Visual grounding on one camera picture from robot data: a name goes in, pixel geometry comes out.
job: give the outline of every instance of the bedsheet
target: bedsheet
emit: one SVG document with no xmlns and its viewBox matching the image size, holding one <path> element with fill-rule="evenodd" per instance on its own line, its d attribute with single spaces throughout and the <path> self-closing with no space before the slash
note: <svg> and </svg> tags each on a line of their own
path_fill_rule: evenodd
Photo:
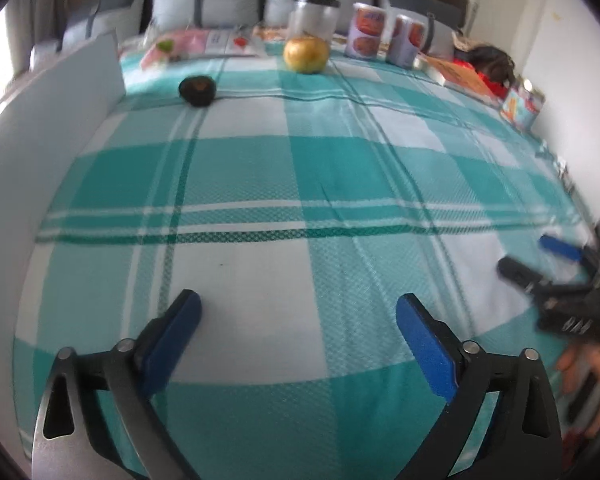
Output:
<svg viewBox="0 0 600 480">
<path fill-rule="evenodd" d="M 269 51 L 147 72 L 123 60 L 127 95 L 30 259 L 13 363 L 26 454 L 58 349 L 135 337 L 183 288 L 203 318 L 153 404 L 204 479 L 394 478 L 444 405 L 395 325 L 406 292 L 488 351 L 537 348 L 557 386 L 563 343 L 495 271 L 512 254 L 575 275 L 537 244 L 587 237 L 539 143 L 420 73 L 334 52 L 299 75 Z M 208 108 L 177 97 L 193 74 L 217 82 Z M 457 470 L 487 422 L 485 409 Z"/>
</svg>

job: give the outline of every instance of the can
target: can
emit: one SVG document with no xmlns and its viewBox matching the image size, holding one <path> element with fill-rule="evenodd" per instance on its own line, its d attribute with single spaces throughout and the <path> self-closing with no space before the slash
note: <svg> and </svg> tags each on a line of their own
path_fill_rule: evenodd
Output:
<svg viewBox="0 0 600 480">
<path fill-rule="evenodd" d="M 424 41 L 425 28 L 424 23 L 404 14 L 398 14 L 395 18 L 389 50 L 386 53 L 386 62 L 402 68 L 413 68 L 417 53 Z"/>
<path fill-rule="evenodd" d="M 500 115 L 521 132 L 528 132 L 544 105 L 545 96 L 531 81 L 518 77 L 500 108 Z"/>
<path fill-rule="evenodd" d="M 378 54 L 380 37 L 384 30 L 386 11 L 367 4 L 353 4 L 353 18 L 349 25 L 349 36 L 345 56 L 372 60 Z"/>
</svg>

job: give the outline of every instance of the red cloth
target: red cloth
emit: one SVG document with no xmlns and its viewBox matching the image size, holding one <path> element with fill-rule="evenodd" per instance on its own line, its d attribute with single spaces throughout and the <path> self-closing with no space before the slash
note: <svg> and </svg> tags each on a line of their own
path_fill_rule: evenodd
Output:
<svg viewBox="0 0 600 480">
<path fill-rule="evenodd" d="M 488 89 L 491 90 L 493 94 L 499 97 L 500 99 L 504 99 L 506 97 L 506 94 L 508 93 L 508 88 L 506 88 L 500 83 L 494 83 L 493 81 L 491 81 L 491 79 L 486 77 L 483 73 L 475 70 L 475 67 L 471 63 L 462 61 L 461 59 L 454 59 L 453 62 L 456 65 L 463 66 L 464 68 L 470 68 L 471 70 L 473 70 L 473 72 L 477 72 L 480 76 L 480 79 L 482 79 L 482 81 L 484 81 L 484 84 L 488 86 Z"/>
</svg>

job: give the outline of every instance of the orange book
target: orange book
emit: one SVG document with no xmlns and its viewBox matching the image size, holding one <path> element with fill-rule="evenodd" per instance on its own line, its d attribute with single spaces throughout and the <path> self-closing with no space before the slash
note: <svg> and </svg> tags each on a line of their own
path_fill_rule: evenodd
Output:
<svg viewBox="0 0 600 480">
<path fill-rule="evenodd" d="M 423 57 L 427 63 L 426 74 L 439 85 L 467 94 L 489 106 L 499 107 L 493 92 L 474 70 L 435 57 Z"/>
</svg>

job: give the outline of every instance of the blue gripper pad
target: blue gripper pad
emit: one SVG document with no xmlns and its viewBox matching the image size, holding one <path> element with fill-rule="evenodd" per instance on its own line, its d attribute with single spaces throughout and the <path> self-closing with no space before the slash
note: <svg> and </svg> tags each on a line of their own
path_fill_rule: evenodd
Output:
<svg viewBox="0 0 600 480">
<path fill-rule="evenodd" d="M 438 324 L 444 324 L 431 317 L 415 294 L 400 296 L 395 307 L 395 319 L 431 391 L 450 403 L 458 389 L 458 363 L 435 334 Z"/>
<path fill-rule="evenodd" d="M 566 242 L 553 236 L 542 235 L 540 237 L 540 246 L 547 251 L 564 256 L 565 258 L 573 260 L 574 262 L 580 262 L 582 260 L 581 248 L 567 244 Z"/>
<path fill-rule="evenodd" d="M 151 352 L 142 361 L 140 391 L 147 397 L 163 390 L 202 316 L 200 296 L 191 292 L 163 329 Z"/>
</svg>

